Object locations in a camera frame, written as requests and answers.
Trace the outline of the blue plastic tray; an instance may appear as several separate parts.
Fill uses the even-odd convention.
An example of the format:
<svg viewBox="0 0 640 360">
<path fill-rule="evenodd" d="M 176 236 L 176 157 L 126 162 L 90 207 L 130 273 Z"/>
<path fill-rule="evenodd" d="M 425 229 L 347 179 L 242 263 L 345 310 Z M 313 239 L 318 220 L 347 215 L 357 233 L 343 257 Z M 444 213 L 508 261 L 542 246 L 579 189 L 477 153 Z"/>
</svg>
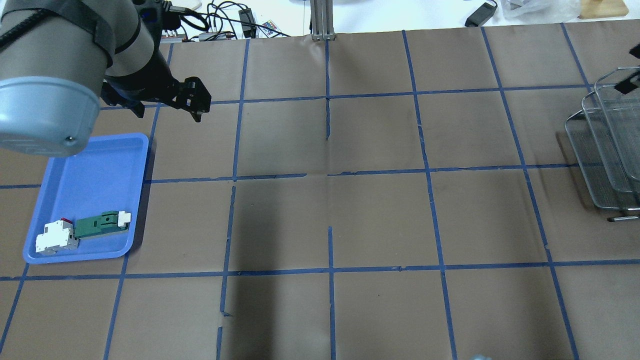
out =
<svg viewBox="0 0 640 360">
<path fill-rule="evenodd" d="M 48 160 L 22 256 L 31 265 L 114 259 L 133 245 L 146 173 L 149 138 L 144 133 L 113 134 L 89 139 L 71 157 Z M 78 248 L 46 255 L 36 251 L 45 225 L 61 218 L 76 223 L 105 211 L 130 213 L 126 231 L 80 240 Z"/>
</svg>

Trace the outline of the green terminal block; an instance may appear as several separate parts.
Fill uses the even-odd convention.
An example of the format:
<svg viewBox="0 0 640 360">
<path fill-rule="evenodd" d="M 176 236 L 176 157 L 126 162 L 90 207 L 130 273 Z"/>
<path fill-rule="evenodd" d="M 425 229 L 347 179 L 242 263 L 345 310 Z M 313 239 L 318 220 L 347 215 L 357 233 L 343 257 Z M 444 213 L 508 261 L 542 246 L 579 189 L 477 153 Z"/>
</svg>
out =
<svg viewBox="0 0 640 360">
<path fill-rule="evenodd" d="M 130 228 L 132 214 L 126 210 L 108 210 L 100 215 L 80 218 L 74 226 L 76 239 L 96 239 L 119 234 Z"/>
</svg>

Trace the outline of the white circuit breaker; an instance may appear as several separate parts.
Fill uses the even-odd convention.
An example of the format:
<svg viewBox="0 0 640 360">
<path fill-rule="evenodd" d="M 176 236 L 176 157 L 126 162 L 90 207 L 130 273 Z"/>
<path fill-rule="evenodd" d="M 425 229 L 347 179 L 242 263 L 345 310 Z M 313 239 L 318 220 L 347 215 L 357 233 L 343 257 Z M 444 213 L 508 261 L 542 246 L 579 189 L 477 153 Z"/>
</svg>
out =
<svg viewBox="0 0 640 360">
<path fill-rule="evenodd" d="M 35 252 L 39 255 L 54 255 L 63 250 L 76 250 L 79 239 L 75 236 L 73 223 L 62 218 L 46 223 L 35 239 Z"/>
</svg>

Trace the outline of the black power adapter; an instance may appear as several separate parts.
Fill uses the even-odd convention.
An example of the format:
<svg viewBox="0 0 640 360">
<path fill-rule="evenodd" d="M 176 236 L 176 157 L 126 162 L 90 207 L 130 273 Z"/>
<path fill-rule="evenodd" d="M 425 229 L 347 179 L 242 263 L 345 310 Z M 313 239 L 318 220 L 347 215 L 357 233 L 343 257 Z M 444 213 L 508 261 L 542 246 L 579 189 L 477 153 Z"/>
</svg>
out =
<svg viewBox="0 0 640 360">
<path fill-rule="evenodd" d="M 496 0 L 485 0 L 482 5 L 475 9 L 465 20 L 464 27 L 482 27 L 494 17 L 499 5 Z"/>
</svg>

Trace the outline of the clear plastic bag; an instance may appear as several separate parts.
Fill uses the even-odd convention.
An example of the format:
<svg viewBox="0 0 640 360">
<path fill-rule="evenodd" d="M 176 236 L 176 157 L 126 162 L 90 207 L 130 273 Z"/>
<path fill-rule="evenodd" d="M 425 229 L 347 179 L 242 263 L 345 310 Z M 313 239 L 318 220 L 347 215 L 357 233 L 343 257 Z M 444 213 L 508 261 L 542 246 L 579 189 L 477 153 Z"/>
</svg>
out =
<svg viewBox="0 0 640 360">
<path fill-rule="evenodd" d="M 562 23 L 581 13 L 580 0 L 501 0 L 505 19 L 526 23 Z"/>
</svg>

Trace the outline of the wooden block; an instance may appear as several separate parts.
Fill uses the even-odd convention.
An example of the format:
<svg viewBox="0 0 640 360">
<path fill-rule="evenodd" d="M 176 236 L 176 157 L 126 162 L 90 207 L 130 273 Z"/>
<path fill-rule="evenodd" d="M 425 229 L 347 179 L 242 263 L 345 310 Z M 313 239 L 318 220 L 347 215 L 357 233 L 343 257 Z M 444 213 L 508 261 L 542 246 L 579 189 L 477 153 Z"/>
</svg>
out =
<svg viewBox="0 0 640 360">
<path fill-rule="evenodd" d="M 624 0 L 581 0 L 578 19 L 623 18 L 629 14 Z"/>
</svg>

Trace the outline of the aluminium frame post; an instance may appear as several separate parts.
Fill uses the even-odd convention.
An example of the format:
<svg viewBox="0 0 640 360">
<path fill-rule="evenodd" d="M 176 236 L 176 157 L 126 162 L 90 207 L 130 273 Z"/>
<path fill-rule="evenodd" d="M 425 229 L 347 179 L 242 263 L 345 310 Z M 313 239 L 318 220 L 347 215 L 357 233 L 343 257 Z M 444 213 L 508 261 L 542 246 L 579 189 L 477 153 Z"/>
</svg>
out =
<svg viewBox="0 0 640 360">
<path fill-rule="evenodd" d="M 333 0 L 310 0 L 310 33 L 313 41 L 333 41 Z"/>
</svg>

